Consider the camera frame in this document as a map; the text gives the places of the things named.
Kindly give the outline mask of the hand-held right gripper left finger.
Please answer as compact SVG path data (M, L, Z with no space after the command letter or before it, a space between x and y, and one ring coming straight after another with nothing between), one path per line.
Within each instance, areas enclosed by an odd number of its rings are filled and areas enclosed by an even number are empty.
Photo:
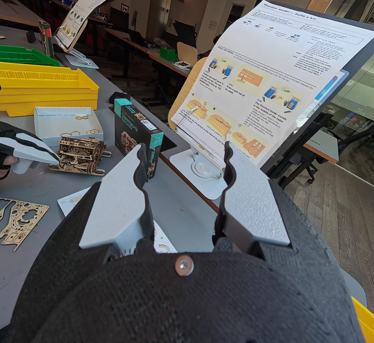
M141 143L102 178L79 246L114 244L135 249L138 240L154 242L154 222L147 192L146 146Z

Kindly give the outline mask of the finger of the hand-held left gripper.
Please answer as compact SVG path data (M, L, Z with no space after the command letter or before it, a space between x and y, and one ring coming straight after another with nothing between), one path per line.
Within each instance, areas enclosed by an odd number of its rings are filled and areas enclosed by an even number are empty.
M59 163L59 156L40 139L25 133L17 133L15 137L15 157L49 164Z
M18 158L11 169L17 174L23 174L33 164L39 164L39 150L30 141L1 141L1 152Z

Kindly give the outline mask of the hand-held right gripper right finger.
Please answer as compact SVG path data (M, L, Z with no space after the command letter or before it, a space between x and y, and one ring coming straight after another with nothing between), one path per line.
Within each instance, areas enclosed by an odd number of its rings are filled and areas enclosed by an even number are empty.
M250 253L256 242L288 246L290 239L268 177L233 143L225 143L224 181L214 243L227 237L241 252Z

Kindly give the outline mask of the assembled wooden gear model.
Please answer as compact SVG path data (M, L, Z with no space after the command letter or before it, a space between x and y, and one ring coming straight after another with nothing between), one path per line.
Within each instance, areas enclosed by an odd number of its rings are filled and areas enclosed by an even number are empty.
M105 170L98 169L102 157L110 157L106 145L99 138L84 137L82 139L63 136L59 143L59 164L50 164L50 170L104 176Z

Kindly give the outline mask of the plywood parts sheet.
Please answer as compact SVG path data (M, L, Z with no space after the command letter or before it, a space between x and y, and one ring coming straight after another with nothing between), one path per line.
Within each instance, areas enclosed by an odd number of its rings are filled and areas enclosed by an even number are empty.
M4 237L1 244L15 245L15 252L38 225L49 206L6 198L1 198L0 205L0 238Z

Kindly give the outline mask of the black model kit box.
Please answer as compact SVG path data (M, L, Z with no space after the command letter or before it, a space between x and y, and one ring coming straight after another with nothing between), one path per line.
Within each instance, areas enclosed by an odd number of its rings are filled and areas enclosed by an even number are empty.
M147 180L153 178L164 133L128 99L115 99L115 145L126 156L138 144L146 145Z

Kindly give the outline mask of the person's left hand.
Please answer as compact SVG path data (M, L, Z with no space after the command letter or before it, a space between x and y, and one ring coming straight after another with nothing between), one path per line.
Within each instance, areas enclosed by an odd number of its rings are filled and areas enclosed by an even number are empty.
M0 157L0 180L5 179L10 172L10 168L13 164L17 163L18 158L13 155L1 154Z

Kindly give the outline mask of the white cardboard tray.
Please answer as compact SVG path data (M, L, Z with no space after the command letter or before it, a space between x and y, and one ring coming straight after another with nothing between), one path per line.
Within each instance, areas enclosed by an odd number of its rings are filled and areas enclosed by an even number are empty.
M89 116L88 120L76 120L76 116ZM48 146L58 146L62 136L82 139L90 136L104 140L103 129L91 107L35 107L35 134ZM100 130L100 134L87 135L90 129ZM69 136L72 131L81 135Z

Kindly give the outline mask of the white instruction booklet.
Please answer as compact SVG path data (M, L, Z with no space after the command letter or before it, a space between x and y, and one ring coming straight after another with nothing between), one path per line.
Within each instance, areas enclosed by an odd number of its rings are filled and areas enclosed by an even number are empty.
M67 216L70 213L73 207L77 205L89 189L90 187L57 200L64 216ZM154 248L157 253L177 253L177 250L156 221L154 221Z

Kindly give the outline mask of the wooden document stand white base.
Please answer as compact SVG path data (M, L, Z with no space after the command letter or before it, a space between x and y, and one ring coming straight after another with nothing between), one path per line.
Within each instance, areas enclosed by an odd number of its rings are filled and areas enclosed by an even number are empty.
M177 43L177 55L178 60L174 65L183 70L192 68L198 61L198 52L196 48L182 42Z
M98 66L94 64L94 62L90 59L88 59L84 54L80 53L76 49L74 49L74 46L76 42L78 41L79 37L81 36L82 32L87 26L87 19L84 21L82 27L79 29L77 35L73 38L73 42L69 47L66 47L63 42L59 39L57 36L57 33L62 30L62 26L60 26L57 31L54 34L54 40L55 43L64 51L64 53L72 55L73 61L75 61L78 64L82 64L82 67L84 68L93 68L93 69L98 69Z
M172 155L169 160L177 172L180 172L182 177L185 177L187 182L190 182L205 198L216 200L227 187L223 179L225 167L172 121L172 117L187 98L206 60L205 57L194 65L169 111L169 126L190 145L190 149Z

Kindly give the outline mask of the yellow plastic bin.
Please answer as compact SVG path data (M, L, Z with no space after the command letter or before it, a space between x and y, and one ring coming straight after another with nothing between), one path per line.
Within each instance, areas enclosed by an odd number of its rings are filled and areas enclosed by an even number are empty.
M0 110L10 117L35 107L97 109L99 86L80 69L1 62L0 85Z
M374 342L374 315L358 300L352 297L362 334L367 343Z

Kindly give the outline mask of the green plastic bin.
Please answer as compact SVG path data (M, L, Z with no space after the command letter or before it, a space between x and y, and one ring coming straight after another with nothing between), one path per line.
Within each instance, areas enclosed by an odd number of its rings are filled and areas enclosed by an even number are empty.
M168 60L168 61L172 61L172 62L179 61L178 54L172 49L166 49L166 48L161 47L159 55L161 58Z
M59 62L36 50L21 46L0 46L0 61L15 64L32 64L59 67Z

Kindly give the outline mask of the small black device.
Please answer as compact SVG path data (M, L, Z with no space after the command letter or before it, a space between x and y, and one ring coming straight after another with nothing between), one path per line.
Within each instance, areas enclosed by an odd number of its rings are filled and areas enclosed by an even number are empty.
M115 99L131 99L131 96L128 93L125 92L114 92L108 99L108 102L114 106Z

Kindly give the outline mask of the slim green red box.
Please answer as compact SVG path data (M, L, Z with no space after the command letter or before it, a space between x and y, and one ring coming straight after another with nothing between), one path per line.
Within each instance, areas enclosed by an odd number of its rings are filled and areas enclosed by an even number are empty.
M44 20L39 19L38 25L40 29L41 44L43 46L44 54L54 59L52 30L50 24Z

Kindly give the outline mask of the printed task instruction sheet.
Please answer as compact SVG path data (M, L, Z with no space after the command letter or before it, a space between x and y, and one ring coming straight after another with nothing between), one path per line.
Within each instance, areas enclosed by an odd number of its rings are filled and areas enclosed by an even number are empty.
M69 53L86 27L89 15L102 4L112 1L114 0L78 0L54 35L58 46Z
M228 136L262 167L373 37L367 24L263 0L222 34L172 121L216 159Z

